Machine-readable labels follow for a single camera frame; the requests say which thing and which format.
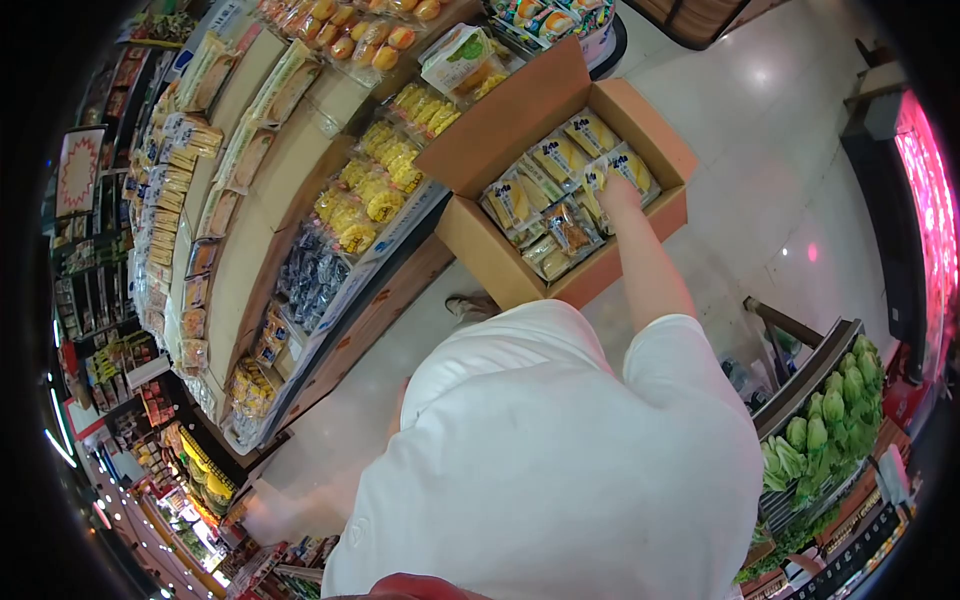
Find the vegetable display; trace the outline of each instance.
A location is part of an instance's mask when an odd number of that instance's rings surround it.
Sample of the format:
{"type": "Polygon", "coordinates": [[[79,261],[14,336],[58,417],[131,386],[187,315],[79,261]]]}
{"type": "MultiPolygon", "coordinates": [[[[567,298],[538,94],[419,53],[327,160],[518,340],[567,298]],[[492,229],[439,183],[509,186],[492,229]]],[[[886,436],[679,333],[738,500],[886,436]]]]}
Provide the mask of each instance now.
{"type": "MultiPolygon", "coordinates": [[[[788,485],[797,480],[790,508],[798,512],[821,497],[827,481],[840,483],[849,478],[874,449],[883,420],[883,378],[876,346],[866,336],[858,335],[852,352],[845,354],[837,371],[827,377],[824,390],[810,395],[801,412],[803,416],[791,419],[782,436],[770,436],[760,444],[764,491],[786,492],[788,485]]],[[[774,552],[741,569],[734,583],[751,581],[777,568],[788,554],[823,532],[837,518],[839,510],[838,499],[817,519],[794,519],[779,535],[774,535],[774,552]]],[[[764,523],[763,517],[757,521],[758,527],[760,523],[764,523]]]]}

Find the white t-shirt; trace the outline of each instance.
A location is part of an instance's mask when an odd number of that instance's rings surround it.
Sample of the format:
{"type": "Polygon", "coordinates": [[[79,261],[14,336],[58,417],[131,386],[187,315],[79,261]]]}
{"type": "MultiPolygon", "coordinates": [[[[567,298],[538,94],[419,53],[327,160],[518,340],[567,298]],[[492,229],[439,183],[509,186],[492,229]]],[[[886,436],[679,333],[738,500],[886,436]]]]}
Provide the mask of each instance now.
{"type": "Polygon", "coordinates": [[[557,300],[454,333],[361,476],[323,596],[396,572],[494,600],[722,596],[762,485],[750,417],[687,316],[637,334],[624,382],[557,300]]]}

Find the sneaker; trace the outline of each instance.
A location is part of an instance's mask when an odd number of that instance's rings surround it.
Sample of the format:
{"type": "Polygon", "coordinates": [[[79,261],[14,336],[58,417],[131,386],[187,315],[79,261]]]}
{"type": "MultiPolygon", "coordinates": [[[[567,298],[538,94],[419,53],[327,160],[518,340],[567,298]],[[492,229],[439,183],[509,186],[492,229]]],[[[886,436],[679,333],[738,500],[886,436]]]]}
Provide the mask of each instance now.
{"type": "Polygon", "coordinates": [[[489,296],[464,296],[454,294],[444,301],[446,310],[451,315],[463,317],[467,312],[477,312],[492,317],[500,312],[500,307],[489,296]]]}

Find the red light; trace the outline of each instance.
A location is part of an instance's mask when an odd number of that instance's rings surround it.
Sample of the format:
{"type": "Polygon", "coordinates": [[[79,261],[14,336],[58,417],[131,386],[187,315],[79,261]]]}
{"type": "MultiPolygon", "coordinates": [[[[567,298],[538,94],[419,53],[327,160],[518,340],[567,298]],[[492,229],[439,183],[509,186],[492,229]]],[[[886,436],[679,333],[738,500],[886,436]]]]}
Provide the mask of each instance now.
{"type": "Polygon", "coordinates": [[[958,283],[953,193],[933,131],[912,91],[903,94],[897,131],[894,141],[913,192],[923,238],[927,329],[924,376],[936,376],[943,367],[940,356],[944,325],[950,318],[958,283]]]}

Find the tiled floor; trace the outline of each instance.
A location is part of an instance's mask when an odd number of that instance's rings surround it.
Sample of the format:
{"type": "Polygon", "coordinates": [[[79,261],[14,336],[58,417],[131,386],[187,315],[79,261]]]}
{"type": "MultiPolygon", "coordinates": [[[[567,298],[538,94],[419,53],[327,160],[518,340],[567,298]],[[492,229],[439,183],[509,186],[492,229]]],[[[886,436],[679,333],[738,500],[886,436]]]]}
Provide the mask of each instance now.
{"type": "MultiPolygon", "coordinates": [[[[881,350],[893,344],[876,240],[838,133],[842,99],[865,68],[853,38],[873,36],[849,0],[793,0],[705,52],[670,41],[626,7],[617,68],[700,158],[689,223],[664,246],[684,276],[714,351],[744,364],[763,356],[752,295],[826,331],[863,319],[881,350]]],[[[256,483],[246,526],[261,542],[339,533],[363,467],[385,447],[401,379],[449,332],[451,292],[477,289],[455,263],[294,426],[256,483]]],[[[620,371],[633,337],[622,286],[583,313],[620,371]]]]}

